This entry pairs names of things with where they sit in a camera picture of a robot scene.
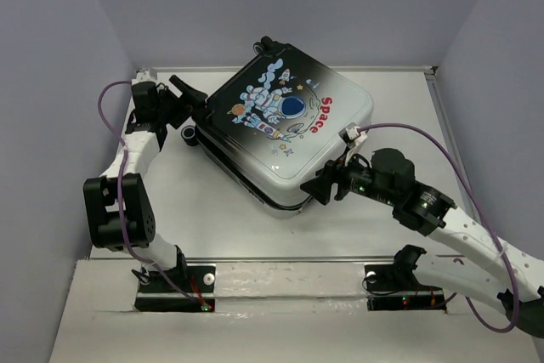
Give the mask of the space astronaut kids suitcase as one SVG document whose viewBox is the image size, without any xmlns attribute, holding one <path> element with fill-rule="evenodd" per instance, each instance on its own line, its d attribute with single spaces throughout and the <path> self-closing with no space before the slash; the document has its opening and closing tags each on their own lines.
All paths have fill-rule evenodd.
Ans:
<svg viewBox="0 0 544 363">
<path fill-rule="evenodd" d="M 311 196 L 301 184 L 347 148 L 342 134 L 371 123 L 374 101 L 299 48 L 262 37 L 255 57 L 192 112 L 204 152 L 274 218 Z"/>
</svg>

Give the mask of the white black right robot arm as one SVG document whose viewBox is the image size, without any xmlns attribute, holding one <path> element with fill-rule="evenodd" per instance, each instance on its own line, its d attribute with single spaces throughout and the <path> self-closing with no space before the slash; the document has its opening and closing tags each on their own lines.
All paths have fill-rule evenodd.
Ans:
<svg viewBox="0 0 544 363">
<path fill-rule="evenodd" d="M 394 257 L 393 282 L 440 286 L 504 314 L 519 330 L 543 336 L 543 262 L 491 233 L 444 193 L 418 182 L 415 166 L 391 148 L 349 161 L 328 161 L 302 190 L 320 204 L 354 193 L 392 208 L 402 226 L 462 255 L 463 263 L 439 260 L 406 245 Z"/>
</svg>

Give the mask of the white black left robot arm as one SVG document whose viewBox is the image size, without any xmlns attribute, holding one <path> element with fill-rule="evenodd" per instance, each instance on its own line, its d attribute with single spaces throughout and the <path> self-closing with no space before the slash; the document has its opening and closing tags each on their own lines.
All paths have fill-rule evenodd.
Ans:
<svg viewBox="0 0 544 363">
<path fill-rule="evenodd" d="M 157 233 L 144 176 L 162 151 L 168 128 L 180 128 L 203 110 L 207 96 L 176 76 L 164 84 L 140 74 L 128 86 L 133 108 L 125 128 L 105 123 L 119 143 L 116 158 L 82 187 L 90 239 L 96 248 L 132 256 L 165 288 L 177 291 L 188 280 L 185 256 Z"/>
</svg>

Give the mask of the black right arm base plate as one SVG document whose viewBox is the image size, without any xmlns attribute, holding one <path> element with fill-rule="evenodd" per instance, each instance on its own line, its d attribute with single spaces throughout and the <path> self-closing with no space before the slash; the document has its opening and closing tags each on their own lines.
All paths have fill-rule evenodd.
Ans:
<svg viewBox="0 0 544 363">
<path fill-rule="evenodd" d="M 365 267 L 361 286 L 367 294 L 369 311 L 446 311 L 443 289 L 424 286 L 414 276 L 416 261 L 425 253 L 423 248 L 407 245 L 394 255 L 391 263 Z"/>
</svg>

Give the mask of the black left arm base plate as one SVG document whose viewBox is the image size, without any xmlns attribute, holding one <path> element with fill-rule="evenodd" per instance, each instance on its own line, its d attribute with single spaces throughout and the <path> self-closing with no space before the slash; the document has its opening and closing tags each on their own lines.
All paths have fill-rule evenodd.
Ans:
<svg viewBox="0 0 544 363">
<path fill-rule="evenodd" d="M 144 266 L 132 269 L 137 279 L 134 308 L 139 312 L 153 313 L 212 313 L 215 311 L 216 266 L 214 264 L 189 264 L 187 275 L 167 272 L 172 287 L 158 271 L 148 271 Z"/>
</svg>

